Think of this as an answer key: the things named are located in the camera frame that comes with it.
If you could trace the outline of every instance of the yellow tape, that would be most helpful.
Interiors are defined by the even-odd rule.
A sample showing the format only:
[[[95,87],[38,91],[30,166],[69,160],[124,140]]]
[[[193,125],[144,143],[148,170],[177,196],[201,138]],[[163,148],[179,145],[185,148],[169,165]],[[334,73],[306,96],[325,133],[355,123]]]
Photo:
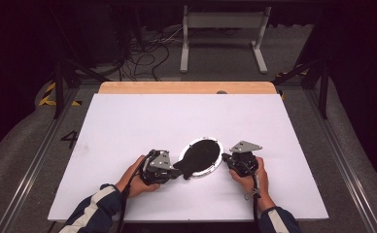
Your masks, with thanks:
[[[281,77],[285,76],[286,74],[287,74],[286,72],[280,72],[279,74],[276,75],[276,78],[281,78]],[[298,74],[298,76],[306,76],[306,75],[307,75],[307,70]]]
[[[49,100],[50,95],[52,94],[52,91],[55,89],[55,82],[50,83],[49,87],[47,88],[46,92],[43,95],[43,99],[38,104],[39,106],[43,105],[52,105],[56,106],[57,102],[54,100]],[[83,101],[75,100],[71,104],[71,106],[82,106]]]

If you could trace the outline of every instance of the metal rail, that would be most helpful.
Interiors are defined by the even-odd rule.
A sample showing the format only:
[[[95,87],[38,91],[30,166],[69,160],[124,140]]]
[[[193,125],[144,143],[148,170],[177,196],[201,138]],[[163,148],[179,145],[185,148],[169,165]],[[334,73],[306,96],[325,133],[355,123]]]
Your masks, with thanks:
[[[46,133],[46,136],[41,144],[41,146],[38,148],[30,166],[28,167],[27,172],[25,173],[24,177],[22,178],[18,189],[10,202],[9,207],[7,208],[5,214],[0,220],[0,232],[6,233],[9,232],[12,228],[14,221],[16,220],[16,217],[21,210],[22,205],[24,204],[24,201],[26,197],[28,196],[28,193],[31,190],[32,185],[34,184],[44,161],[46,160],[51,141],[61,124],[62,120],[64,120],[64,117],[67,114],[67,110],[69,109],[68,106],[70,106],[70,103],[74,100],[74,97],[77,94],[77,89],[69,89],[68,93],[64,99],[64,106],[61,115],[59,118],[54,119]]]
[[[364,221],[364,225],[367,228],[368,232],[377,232],[377,218],[374,215],[371,207],[369,205],[368,198],[361,186],[358,176],[350,165],[349,161],[346,159],[346,156],[341,149],[337,137],[334,134],[329,122],[326,119],[323,119],[322,114],[318,109],[318,100],[316,98],[313,90],[304,91],[313,111],[316,113],[317,119],[319,120],[322,129],[326,133],[329,144],[332,149],[332,154],[334,161],[340,173],[342,174],[343,180],[345,181],[347,188],[349,189],[350,194],[359,210],[360,216]]]

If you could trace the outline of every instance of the wrist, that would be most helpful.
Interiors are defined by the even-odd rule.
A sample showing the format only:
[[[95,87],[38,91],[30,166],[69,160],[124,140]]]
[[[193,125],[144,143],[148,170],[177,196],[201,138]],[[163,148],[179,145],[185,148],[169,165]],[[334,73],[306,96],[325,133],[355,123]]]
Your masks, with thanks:
[[[266,192],[262,192],[260,198],[257,199],[257,207],[261,212],[275,206],[276,204]]]
[[[118,182],[116,183],[115,187],[119,190],[119,192],[123,192],[125,189],[126,183]]]

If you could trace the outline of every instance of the person's left hand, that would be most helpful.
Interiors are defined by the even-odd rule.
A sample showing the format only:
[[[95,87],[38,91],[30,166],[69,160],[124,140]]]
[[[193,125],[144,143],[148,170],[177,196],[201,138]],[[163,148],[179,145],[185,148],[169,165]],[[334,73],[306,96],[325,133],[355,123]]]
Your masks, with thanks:
[[[131,176],[133,175],[133,172],[136,170],[140,162],[144,159],[144,155],[141,155],[137,161],[133,163],[122,175],[120,181],[116,183],[116,187],[119,189],[120,192],[122,192],[127,185],[128,181],[130,180]],[[154,183],[150,185],[146,185],[143,183],[143,181],[140,179],[139,175],[136,175],[133,180],[131,181],[131,187],[130,187],[130,194],[128,195],[129,198],[135,197],[140,195],[143,192],[152,192],[156,191],[160,188],[159,183]]]

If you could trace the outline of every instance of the white stand leg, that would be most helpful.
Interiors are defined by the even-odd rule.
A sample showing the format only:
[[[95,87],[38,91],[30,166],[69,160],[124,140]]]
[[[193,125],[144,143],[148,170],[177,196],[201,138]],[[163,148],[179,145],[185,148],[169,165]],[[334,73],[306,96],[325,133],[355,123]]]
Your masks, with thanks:
[[[189,70],[189,44],[183,47],[182,50],[182,62],[180,64],[180,72],[186,73]]]
[[[252,41],[252,47],[253,47],[253,52],[255,53],[258,69],[262,74],[267,74],[267,67],[265,65],[263,55],[261,54],[260,48],[256,49],[256,42]]]
[[[256,41],[252,41],[253,52],[255,53],[258,69],[262,74],[267,74],[267,67],[264,63],[263,55],[261,54],[260,45],[263,40],[264,31],[267,26],[268,18],[270,17],[271,8],[266,8],[264,10],[264,17],[261,21],[260,27],[258,29],[258,36]]]
[[[180,72],[186,73],[189,70],[189,26],[188,26],[188,6],[185,6],[183,16],[183,49]]]

